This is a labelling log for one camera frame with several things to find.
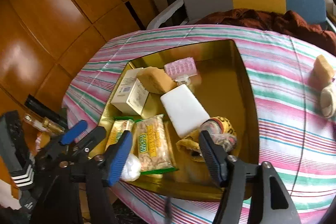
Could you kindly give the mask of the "dark red blanket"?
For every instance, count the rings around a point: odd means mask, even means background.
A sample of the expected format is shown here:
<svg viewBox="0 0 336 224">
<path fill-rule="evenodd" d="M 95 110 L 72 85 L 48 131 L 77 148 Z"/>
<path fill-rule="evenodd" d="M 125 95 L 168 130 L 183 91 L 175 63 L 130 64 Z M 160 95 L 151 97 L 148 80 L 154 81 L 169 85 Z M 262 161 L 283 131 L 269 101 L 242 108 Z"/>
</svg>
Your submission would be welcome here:
<svg viewBox="0 0 336 224">
<path fill-rule="evenodd" d="M 323 30 L 319 24 L 308 24 L 298 13 L 284 14 L 252 9 L 233 9 L 215 12 L 197 21 L 197 24 L 223 24 L 273 31 L 313 44 L 335 55 L 335 33 Z"/>
</svg>

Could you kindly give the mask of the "peanut snack packet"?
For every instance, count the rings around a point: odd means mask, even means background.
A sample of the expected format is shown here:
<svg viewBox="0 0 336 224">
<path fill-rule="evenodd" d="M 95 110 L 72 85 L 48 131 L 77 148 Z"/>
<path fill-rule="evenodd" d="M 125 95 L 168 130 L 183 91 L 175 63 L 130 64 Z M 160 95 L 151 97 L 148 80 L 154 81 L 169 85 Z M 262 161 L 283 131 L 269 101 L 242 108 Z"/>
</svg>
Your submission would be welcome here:
<svg viewBox="0 0 336 224">
<path fill-rule="evenodd" d="M 173 162 L 167 140 L 164 115 L 137 120 L 135 122 L 135 136 L 137 137 L 138 158 L 141 163 L 141 174 L 153 175 L 177 171 Z"/>
</svg>

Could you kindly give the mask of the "white sock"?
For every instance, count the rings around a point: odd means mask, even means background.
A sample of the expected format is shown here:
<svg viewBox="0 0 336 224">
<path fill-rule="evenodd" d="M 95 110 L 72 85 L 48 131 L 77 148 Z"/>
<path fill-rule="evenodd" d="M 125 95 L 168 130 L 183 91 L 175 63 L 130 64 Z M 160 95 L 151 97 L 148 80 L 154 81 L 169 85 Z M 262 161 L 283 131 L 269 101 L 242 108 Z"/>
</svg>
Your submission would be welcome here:
<svg viewBox="0 0 336 224">
<path fill-rule="evenodd" d="M 335 85 L 329 84 L 322 89 L 320 95 L 320 106 L 324 117 L 331 118 L 335 114 Z"/>
</svg>

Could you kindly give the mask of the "cream cardboard box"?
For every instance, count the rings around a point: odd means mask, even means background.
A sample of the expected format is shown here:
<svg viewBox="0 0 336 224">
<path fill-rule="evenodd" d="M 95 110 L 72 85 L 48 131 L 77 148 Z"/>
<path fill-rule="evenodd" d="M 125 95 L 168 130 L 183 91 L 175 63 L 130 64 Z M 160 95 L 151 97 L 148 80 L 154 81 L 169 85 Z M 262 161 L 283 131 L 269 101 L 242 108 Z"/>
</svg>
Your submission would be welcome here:
<svg viewBox="0 0 336 224">
<path fill-rule="evenodd" d="M 137 78 L 143 68 L 127 70 L 111 99 L 111 104 L 120 112 L 141 115 L 149 92 Z"/>
</svg>

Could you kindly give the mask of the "brown sponge in tray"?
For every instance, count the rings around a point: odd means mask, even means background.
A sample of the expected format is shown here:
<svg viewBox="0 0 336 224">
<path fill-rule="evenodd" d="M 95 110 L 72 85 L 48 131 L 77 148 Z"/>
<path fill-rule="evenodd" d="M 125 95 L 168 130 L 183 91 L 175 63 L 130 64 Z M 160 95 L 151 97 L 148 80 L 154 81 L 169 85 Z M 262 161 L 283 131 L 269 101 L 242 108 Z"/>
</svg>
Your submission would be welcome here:
<svg viewBox="0 0 336 224">
<path fill-rule="evenodd" d="M 137 73 L 137 79 L 150 93 L 165 94 L 177 87 L 175 81 L 163 70 L 157 67 L 147 67 Z"/>
</svg>

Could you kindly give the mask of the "white foam block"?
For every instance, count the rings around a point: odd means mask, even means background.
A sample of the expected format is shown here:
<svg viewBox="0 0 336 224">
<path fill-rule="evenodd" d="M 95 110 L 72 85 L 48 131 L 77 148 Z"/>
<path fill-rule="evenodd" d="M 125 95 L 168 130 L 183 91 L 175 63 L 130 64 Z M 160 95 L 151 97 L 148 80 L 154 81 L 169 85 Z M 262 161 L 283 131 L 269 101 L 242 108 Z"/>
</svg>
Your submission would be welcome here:
<svg viewBox="0 0 336 224">
<path fill-rule="evenodd" d="M 185 84 L 163 94 L 160 100 L 181 139 L 210 119 L 208 112 Z"/>
</svg>

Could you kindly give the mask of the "gold square tray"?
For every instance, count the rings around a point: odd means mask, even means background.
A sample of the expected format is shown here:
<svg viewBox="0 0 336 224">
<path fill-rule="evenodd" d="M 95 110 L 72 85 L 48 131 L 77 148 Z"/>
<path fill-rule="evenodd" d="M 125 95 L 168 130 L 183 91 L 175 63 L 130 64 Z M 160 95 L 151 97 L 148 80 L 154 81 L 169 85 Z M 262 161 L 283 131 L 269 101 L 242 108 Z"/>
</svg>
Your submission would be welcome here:
<svg viewBox="0 0 336 224">
<path fill-rule="evenodd" d="M 211 180 L 203 162 L 191 159 L 176 143 L 213 117 L 227 118 L 237 135 L 232 154 L 245 162 L 257 163 L 259 128 L 252 87 L 238 44 L 231 39 L 179 46 L 129 61 L 126 70 L 157 67 L 192 57 L 197 74 L 187 87 L 187 97 L 148 95 L 141 114 L 134 119 L 163 115 L 163 123 L 175 171 L 143 174 L 131 183 L 136 189 L 193 201 L 217 201 L 222 190 Z"/>
</svg>

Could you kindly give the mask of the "striped bed sheet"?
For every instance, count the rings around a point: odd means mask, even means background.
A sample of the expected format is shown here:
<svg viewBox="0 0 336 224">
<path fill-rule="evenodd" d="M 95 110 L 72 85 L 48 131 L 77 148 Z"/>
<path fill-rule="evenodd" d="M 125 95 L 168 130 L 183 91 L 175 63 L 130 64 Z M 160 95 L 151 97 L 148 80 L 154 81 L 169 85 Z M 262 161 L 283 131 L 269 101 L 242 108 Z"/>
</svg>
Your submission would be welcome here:
<svg viewBox="0 0 336 224">
<path fill-rule="evenodd" d="M 302 40 L 272 31 L 229 25 L 189 25 L 137 31 L 107 42 L 72 80 L 64 97 L 70 126 L 98 124 L 128 61 L 160 50 L 212 40 L 237 45 L 255 97 L 260 161 L 284 182 L 302 223 L 318 223 L 335 197 L 335 118 L 319 107 L 313 77 L 317 56 L 335 57 Z"/>
</svg>

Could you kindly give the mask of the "white bed rail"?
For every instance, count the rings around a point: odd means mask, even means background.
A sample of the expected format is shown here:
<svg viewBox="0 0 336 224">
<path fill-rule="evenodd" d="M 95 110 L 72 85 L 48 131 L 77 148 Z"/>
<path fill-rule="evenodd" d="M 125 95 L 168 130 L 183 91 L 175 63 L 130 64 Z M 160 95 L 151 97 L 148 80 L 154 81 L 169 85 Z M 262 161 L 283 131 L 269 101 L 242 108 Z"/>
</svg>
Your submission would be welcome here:
<svg viewBox="0 0 336 224">
<path fill-rule="evenodd" d="M 169 20 L 173 14 L 184 5 L 183 0 L 176 0 L 162 12 L 160 12 L 147 26 L 147 30 L 155 30 L 160 27 L 161 24 Z"/>
</svg>

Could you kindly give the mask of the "glass perfume bottle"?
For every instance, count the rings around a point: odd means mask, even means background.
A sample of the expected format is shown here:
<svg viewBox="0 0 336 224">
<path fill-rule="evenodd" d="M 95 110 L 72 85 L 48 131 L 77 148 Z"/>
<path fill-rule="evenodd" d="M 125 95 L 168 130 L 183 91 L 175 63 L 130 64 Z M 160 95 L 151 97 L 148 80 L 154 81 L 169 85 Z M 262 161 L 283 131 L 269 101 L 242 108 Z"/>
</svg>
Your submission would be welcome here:
<svg viewBox="0 0 336 224">
<path fill-rule="evenodd" d="M 58 125 L 48 118 L 44 118 L 42 121 L 39 121 L 30 114 L 25 114 L 23 120 L 39 131 L 47 133 L 50 136 L 58 136 L 65 133 L 64 127 Z"/>
</svg>

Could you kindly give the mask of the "brown sponge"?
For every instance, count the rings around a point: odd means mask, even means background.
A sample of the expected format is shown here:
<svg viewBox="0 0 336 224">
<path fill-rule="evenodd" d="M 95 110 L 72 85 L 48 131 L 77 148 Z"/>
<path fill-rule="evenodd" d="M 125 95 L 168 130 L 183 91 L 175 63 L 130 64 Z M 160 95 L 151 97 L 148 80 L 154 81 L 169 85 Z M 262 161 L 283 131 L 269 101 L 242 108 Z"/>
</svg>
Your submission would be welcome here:
<svg viewBox="0 0 336 224">
<path fill-rule="evenodd" d="M 321 81 L 323 87 L 333 82 L 335 71 L 333 67 L 329 64 L 327 59 L 324 57 L 324 55 L 317 56 L 314 62 L 313 71 L 314 74 Z"/>
<path fill-rule="evenodd" d="M 150 93 L 165 94 L 177 87 L 175 81 L 163 70 L 157 67 L 147 67 L 137 73 L 137 79 Z"/>
</svg>

